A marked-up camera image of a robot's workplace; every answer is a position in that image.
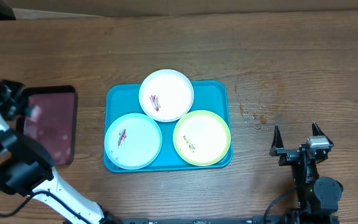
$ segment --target plate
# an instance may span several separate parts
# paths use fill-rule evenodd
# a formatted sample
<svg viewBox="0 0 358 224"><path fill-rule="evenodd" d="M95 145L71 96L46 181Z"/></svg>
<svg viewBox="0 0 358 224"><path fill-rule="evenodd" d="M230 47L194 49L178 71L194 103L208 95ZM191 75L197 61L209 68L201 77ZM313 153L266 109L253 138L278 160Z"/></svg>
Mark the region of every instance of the plate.
<svg viewBox="0 0 358 224"><path fill-rule="evenodd" d="M231 135L217 114L198 110L182 117L173 130L173 145L179 156L195 166L219 162L230 148Z"/></svg>
<svg viewBox="0 0 358 224"><path fill-rule="evenodd" d="M119 117L104 137L104 150L112 163L123 169L140 169L158 156L162 133L157 123L140 113Z"/></svg>
<svg viewBox="0 0 358 224"><path fill-rule="evenodd" d="M171 122L189 112L194 90L182 73L163 69L151 73L139 90L139 103L145 114L156 121Z"/></svg>

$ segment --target wooden table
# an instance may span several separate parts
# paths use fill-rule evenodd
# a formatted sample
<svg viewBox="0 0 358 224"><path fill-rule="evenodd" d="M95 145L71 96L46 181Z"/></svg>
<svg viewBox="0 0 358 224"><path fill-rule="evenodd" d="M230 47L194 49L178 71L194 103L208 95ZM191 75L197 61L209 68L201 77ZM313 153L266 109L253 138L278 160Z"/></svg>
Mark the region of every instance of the wooden table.
<svg viewBox="0 0 358 224"><path fill-rule="evenodd" d="M225 85L234 147L227 167L135 174L105 168L106 93L161 68ZM341 223L358 223L358 11L0 22L0 77L27 86L75 86L75 159L58 171L118 217L263 214L293 187L290 168L269 156L274 125L291 148L317 121L336 145L319 173L344 186ZM22 200L0 193L0 211ZM295 196L271 213L289 206L296 206ZM62 220L33 201L0 223Z"/></svg>

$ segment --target blue tray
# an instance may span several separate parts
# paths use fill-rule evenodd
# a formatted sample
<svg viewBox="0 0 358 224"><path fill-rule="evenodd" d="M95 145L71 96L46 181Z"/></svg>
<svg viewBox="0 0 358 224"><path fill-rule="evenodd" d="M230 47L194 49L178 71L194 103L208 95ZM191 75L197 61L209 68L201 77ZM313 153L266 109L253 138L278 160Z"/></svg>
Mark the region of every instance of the blue tray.
<svg viewBox="0 0 358 224"><path fill-rule="evenodd" d="M194 88L194 102L190 111L209 110L225 120L229 129L230 117L227 105L227 93L224 85L215 80L192 81ZM144 113L139 104L140 84L123 84L112 87L106 97L106 120L104 134L113 121L128 113ZM147 167L137 170L125 170L114 165L106 152L103 150L104 165L113 172L144 172L144 171L165 171L165 170L187 170L219 168L229 164L233 158L233 145L230 144L229 151L219 162L205 167L194 166L184 161L173 147L173 129L177 121L163 123L158 122L162 132L162 147L157 158Z"/></svg>

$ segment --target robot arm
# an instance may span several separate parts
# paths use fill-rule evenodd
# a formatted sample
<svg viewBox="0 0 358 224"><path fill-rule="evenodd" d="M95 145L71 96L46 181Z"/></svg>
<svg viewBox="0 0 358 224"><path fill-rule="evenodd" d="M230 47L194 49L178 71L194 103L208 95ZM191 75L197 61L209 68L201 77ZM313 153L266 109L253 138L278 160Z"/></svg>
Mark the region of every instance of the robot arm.
<svg viewBox="0 0 358 224"><path fill-rule="evenodd" d="M32 195L71 223L121 224L109 212L104 212L96 202L86 199L64 181L56 171L53 159L41 144L9 127L5 120L24 110L17 104L22 99L17 97L20 97L20 93L15 93L0 82L0 157L7 152L11 153L11 157L0 164L0 190L11 195Z"/></svg>

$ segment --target green-rimmed plate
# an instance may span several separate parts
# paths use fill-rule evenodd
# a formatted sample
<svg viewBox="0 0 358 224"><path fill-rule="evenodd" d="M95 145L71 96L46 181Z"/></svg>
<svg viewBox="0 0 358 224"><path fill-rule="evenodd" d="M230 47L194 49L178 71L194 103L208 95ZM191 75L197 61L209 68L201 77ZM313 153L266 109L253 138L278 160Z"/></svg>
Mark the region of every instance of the green-rimmed plate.
<svg viewBox="0 0 358 224"><path fill-rule="evenodd" d="M184 115L173 130L173 145L179 156L195 166L219 162L230 148L231 135L226 122L206 110Z"/></svg>

